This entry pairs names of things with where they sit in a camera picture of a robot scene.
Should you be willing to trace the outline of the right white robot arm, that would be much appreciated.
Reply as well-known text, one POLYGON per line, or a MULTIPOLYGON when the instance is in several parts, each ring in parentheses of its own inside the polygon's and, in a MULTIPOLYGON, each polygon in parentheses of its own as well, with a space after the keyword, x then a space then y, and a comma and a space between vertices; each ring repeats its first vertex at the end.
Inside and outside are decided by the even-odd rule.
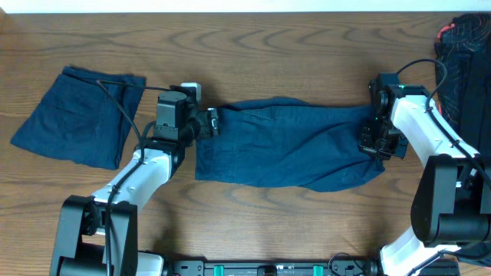
POLYGON ((404 158, 413 147, 423 166, 410 210, 410 227, 385 245, 367 275, 445 272, 450 255, 481 261, 490 252, 465 250, 490 242, 489 158, 460 139, 436 110, 423 86, 369 84, 374 117, 364 126, 359 150, 379 160, 404 158))

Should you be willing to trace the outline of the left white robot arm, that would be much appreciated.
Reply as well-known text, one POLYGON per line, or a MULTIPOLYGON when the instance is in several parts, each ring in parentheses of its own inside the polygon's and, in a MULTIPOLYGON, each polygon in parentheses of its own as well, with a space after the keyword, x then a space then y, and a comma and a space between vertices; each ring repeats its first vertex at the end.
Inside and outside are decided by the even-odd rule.
POLYGON ((168 275, 171 265, 138 248, 138 214, 181 165, 194 140, 219 135, 215 108, 186 112, 177 140, 165 140, 162 120, 147 124, 131 161, 90 196, 71 195, 61 207, 50 273, 60 275, 168 275))

